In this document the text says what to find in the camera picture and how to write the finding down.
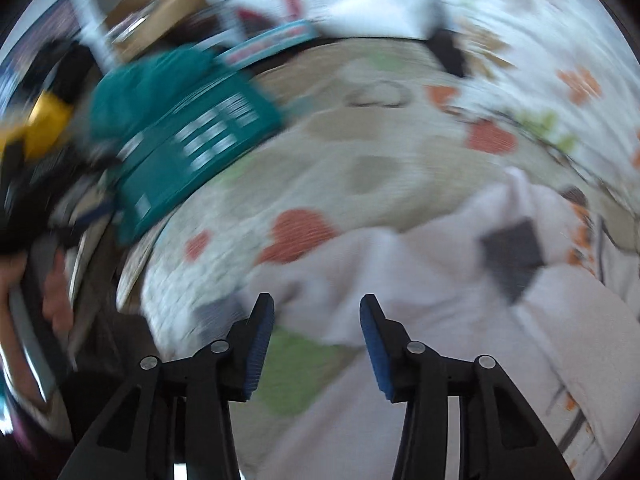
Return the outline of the person's left hand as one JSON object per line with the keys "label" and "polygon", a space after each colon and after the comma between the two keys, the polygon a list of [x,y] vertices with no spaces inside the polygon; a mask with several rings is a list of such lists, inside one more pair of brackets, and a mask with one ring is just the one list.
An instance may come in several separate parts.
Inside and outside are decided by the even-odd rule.
{"label": "person's left hand", "polygon": [[72,370],[74,324],[64,252],[53,246],[1,260],[1,365],[16,396],[47,411]]}

